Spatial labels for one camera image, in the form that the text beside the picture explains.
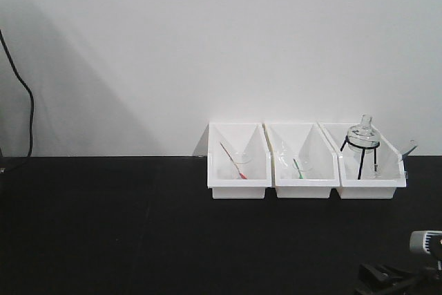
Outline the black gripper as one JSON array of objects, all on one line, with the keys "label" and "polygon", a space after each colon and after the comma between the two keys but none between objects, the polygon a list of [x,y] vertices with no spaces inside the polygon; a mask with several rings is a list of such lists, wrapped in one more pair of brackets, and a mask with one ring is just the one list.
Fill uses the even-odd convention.
[{"label": "black gripper", "polygon": [[361,264],[355,294],[441,294],[441,261],[415,272],[388,265]]}]

